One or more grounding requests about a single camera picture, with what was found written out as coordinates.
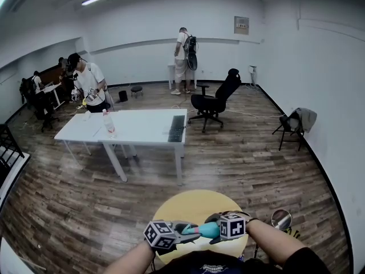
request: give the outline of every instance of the person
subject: person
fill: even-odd
[[[186,39],[190,36],[188,30],[184,27],[180,29],[175,48],[175,90],[171,92],[174,95],[180,95],[180,83],[182,80],[186,81],[186,88],[184,91],[190,93],[190,82],[193,78],[193,71],[188,66],[184,45]]]
[[[27,100],[27,106],[28,106],[28,109],[30,109],[31,91],[29,89],[29,80],[27,80],[25,78],[22,79],[22,83],[19,88],[19,91],[22,95],[22,104],[24,104],[25,100]]]
[[[246,232],[282,270],[259,259],[242,262],[222,253],[194,251],[172,260],[154,273],[330,273],[323,261],[298,239],[244,213],[242,216],[246,218]],[[145,240],[112,263],[104,274],[142,274],[154,258],[154,250]]]
[[[106,96],[103,90],[106,81],[100,68],[94,63],[87,63],[78,53],[71,54],[67,61],[74,77],[77,76],[74,85],[80,92],[83,92],[86,98],[87,110],[102,112],[103,109],[107,109]]]
[[[38,71],[34,71],[33,75],[34,76],[32,78],[32,81],[34,82],[34,91],[35,91],[35,94],[38,94],[42,91],[42,89],[44,89],[44,85],[39,77]]]
[[[64,59],[63,57],[60,57],[58,59],[58,64],[61,66],[62,73],[59,77],[60,80],[64,82],[64,86],[66,88],[67,95],[69,97],[69,101],[72,102],[72,91],[75,88],[74,86],[74,80],[72,78],[72,71],[68,68],[68,62],[67,59]]]

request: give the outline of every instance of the black baseball cap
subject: black baseball cap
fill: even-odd
[[[72,70],[76,69],[76,66],[78,65],[80,55],[78,53],[73,53],[70,56],[68,56],[67,62],[70,65]]]

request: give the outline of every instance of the baseboard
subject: baseboard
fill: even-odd
[[[263,88],[261,86],[258,86],[261,91],[267,96],[267,98],[270,99],[270,101],[273,103],[273,105],[276,106],[276,108],[280,111],[281,114],[285,114],[285,112],[280,108],[279,105],[276,104],[276,102],[266,93],[265,90],[263,90]],[[346,235],[346,240],[347,240],[347,246],[348,246],[348,258],[350,259],[350,273],[354,273],[354,253],[352,251],[352,242],[351,242],[351,238],[350,238],[350,233],[348,231],[348,227],[347,227],[347,223],[346,220],[344,218],[344,214],[343,214],[343,210],[340,204],[340,201],[338,200],[337,194],[331,184],[331,181],[329,179],[329,176],[326,174],[325,169],[323,168],[323,166],[321,165],[319,159],[317,158],[317,156],[315,155],[314,151],[312,150],[312,148],[310,147],[310,145],[308,144],[307,140],[299,134],[299,137],[301,137],[302,139],[302,143],[306,146],[306,148],[308,149],[310,155],[313,157],[315,163],[317,164],[319,170],[321,171],[328,188],[331,191],[332,197],[335,201],[338,213],[340,214],[340,218],[341,218],[341,222],[343,225],[343,229],[344,229],[344,233]]]
[[[15,117],[16,115],[18,115],[18,113],[20,113],[20,111],[27,105],[27,103],[23,104],[15,113],[13,113],[10,118],[8,118],[8,120],[5,121],[5,124],[9,124],[9,122],[11,121],[11,119],[13,117]]]
[[[209,82],[209,83],[223,83],[224,80],[197,80],[197,83],[203,83],[203,82]],[[122,86],[133,86],[133,85],[146,85],[146,84],[153,84],[153,83],[166,83],[168,84],[168,80],[160,80],[160,81],[145,81],[145,82],[133,82],[133,83],[121,83],[121,84],[112,84],[108,85],[108,87],[122,87]],[[242,82],[241,85],[251,85],[247,82]]]

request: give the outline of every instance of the gray jacket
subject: gray jacket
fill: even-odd
[[[294,131],[304,131],[309,133],[312,129],[315,120],[317,119],[317,113],[309,110],[308,108],[298,107],[295,109],[292,114],[296,112],[299,115],[300,122],[297,119],[290,118],[289,124],[292,130]]]

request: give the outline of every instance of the black office chair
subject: black office chair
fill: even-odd
[[[289,120],[290,119],[296,119],[299,121],[299,129],[296,131],[292,131],[291,127],[290,127],[290,123]],[[301,119],[298,115],[297,112],[292,112],[290,116],[281,116],[279,118],[281,125],[273,132],[273,135],[275,132],[283,132],[282,136],[281,136],[281,141],[280,141],[280,146],[279,146],[279,151],[281,150],[281,145],[283,144],[283,142],[299,142],[299,150],[301,150],[302,147],[302,139],[304,137],[304,130],[302,129],[302,123],[301,123]],[[284,140],[284,135],[285,132],[290,132],[290,136],[292,136],[292,134],[297,133],[299,136],[299,140]]]
[[[53,129],[52,121],[59,121],[59,118],[53,118],[52,116],[54,109],[49,95],[45,94],[44,92],[39,92],[36,94],[33,98],[33,106],[36,109],[36,118],[38,120],[43,120],[42,133],[44,132],[44,128],[47,126],[50,126],[50,128]]]
[[[223,82],[220,88],[218,88],[215,97],[205,95],[205,89],[208,88],[209,85],[204,83],[198,83],[196,85],[202,88],[202,94],[192,95],[192,105],[198,110],[198,115],[189,118],[189,124],[191,123],[191,120],[204,118],[203,133],[205,133],[206,121],[208,119],[220,123],[221,128],[223,128],[223,122],[217,119],[218,114],[225,111],[228,97],[230,97],[231,94],[234,93],[241,85],[241,77],[238,73],[239,71],[237,69],[229,70],[225,82]]]

